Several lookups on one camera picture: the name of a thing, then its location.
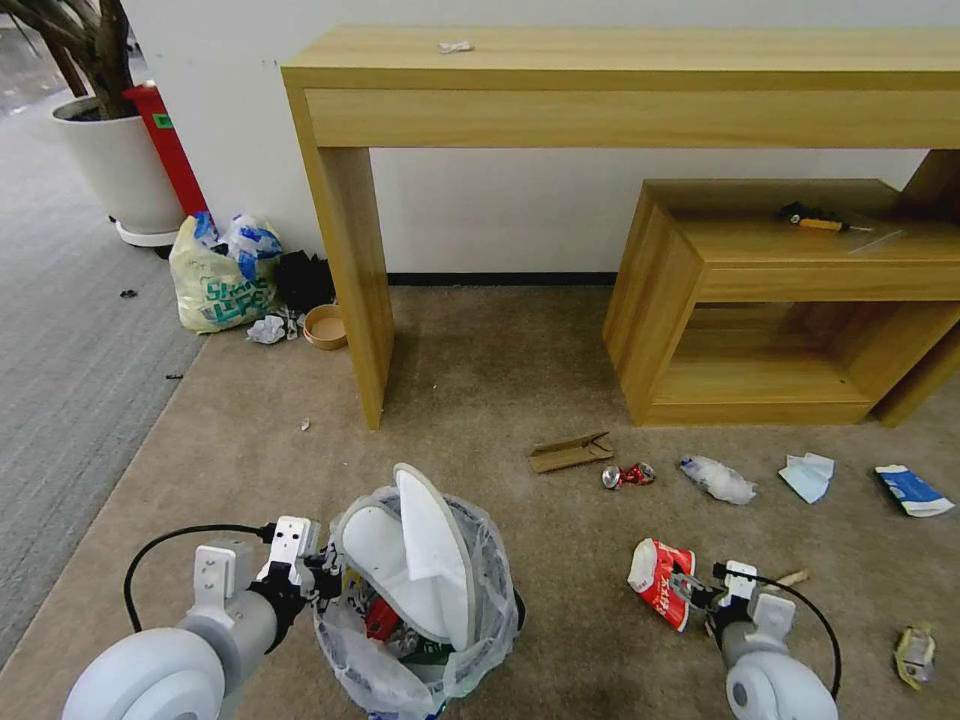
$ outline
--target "white wall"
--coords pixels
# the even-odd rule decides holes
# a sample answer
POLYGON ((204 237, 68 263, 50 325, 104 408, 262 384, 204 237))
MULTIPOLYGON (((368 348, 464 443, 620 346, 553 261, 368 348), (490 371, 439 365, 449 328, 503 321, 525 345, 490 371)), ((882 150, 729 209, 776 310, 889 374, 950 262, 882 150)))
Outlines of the white wall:
MULTIPOLYGON (((956 0, 124 0, 218 222, 322 252, 279 65, 341 23, 960 25, 956 0)), ((616 269, 644 177, 909 178, 916 151, 378 150, 392 272, 616 269)))

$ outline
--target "brown bowl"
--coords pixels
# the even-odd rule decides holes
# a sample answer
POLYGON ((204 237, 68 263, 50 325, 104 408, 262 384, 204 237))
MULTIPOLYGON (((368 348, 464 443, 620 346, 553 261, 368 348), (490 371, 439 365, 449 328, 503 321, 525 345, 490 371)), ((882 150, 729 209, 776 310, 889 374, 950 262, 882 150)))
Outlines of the brown bowl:
POLYGON ((303 336, 311 345, 336 350, 347 344, 347 331, 340 319, 339 305, 318 305, 303 321, 303 336))

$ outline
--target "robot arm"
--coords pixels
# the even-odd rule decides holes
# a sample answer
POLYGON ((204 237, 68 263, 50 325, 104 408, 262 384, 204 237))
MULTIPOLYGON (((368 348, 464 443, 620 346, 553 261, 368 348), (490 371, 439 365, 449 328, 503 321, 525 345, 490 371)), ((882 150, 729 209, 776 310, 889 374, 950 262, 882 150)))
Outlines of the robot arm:
POLYGON ((317 523, 291 516, 277 521, 270 556, 256 577, 247 543, 201 545, 194 556, 194 605, 183 621, 136 633, 103 652, 74 685, 63 720, 232 717, 244 682, 307 602, 339 594, 339 569, 324 560, 317 555, 317 523))
POLYGON ((723 579, 723 588, 707 587, 679 571, 671 587, 707 612, 728 668, 727 701, 737 720, 836 720, 831 693, 787 648, 796 605, 760 592, 751 565, 730 561, 715 566, 714 574, 723 579))

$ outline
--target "cardboard piece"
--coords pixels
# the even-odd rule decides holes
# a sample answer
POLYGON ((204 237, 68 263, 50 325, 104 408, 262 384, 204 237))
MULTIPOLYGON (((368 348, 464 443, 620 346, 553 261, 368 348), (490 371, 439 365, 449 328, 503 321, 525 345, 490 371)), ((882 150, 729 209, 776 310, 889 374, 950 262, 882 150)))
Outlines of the cardboard piece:
POLYGON ((607 431, 537 445, 530 451, 530 467, 536 473, 553 472, 560 468, 583 465, 613 457, 613 443, 607 431))

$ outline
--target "floor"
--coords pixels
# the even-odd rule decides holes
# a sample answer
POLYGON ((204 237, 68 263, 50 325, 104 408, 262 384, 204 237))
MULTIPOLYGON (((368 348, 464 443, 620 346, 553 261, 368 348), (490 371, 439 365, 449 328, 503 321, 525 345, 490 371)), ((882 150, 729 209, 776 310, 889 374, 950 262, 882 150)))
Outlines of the floor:
POLYGON ((167 263, 120 241, 65 156, 48 116, 68 99, 0 112, 0 665, 201 346, 167 263))
POLYGON ((66 86, 40 34, 0 13, 0 118, 19 115, 66 86))
MULTIPOLYGON (((906 517, 871 469, 904 463, 960 498, 960 383, 893 430, 637 429, 599 338, 609 289, 395 288, 392 297, 399 334, 378 433, 361 420, 346 350, 254 346, 242 332, 207 342, 0 673, 5 718, 55 717, 81 669, 129 633, 121 579, 147 539, 282 513, 326 523, 388 484, 398 461, 489 511, 529 609, 513 654, 445 717, 727 717, 724 671, 700 624, 674 632, 625 582, 648 536, 693 549, 701 568, 728 558, 770 575, 808 568, 801 588, 844 651, 842 717, 955 716, 960 512, 906 517), (600 465, 530 471, 533 444, 598 429, 610 431, 618 462, 646 460, 657 481, 614 493, 601 487, 600 465), (805 451, 838 463, 813 506, 776 474, 786 453, 805 451), (758 496, 745 507, 714 500, 677 471, 685 453, 737 468, 758 496), (891 651, 904 625, 923 620, 938 640, 939 675, 915 693, 897 679, 891 651)), ((175 540, 142 565, 134 592, 146 626, 188 608, 195 544, 175 540)), ((790 643, 829 677, 829 644, 809 614, 798 612, 790 643)), ((306 614, 249 683, 239 717, 264 716, 364 717, 306 614)))

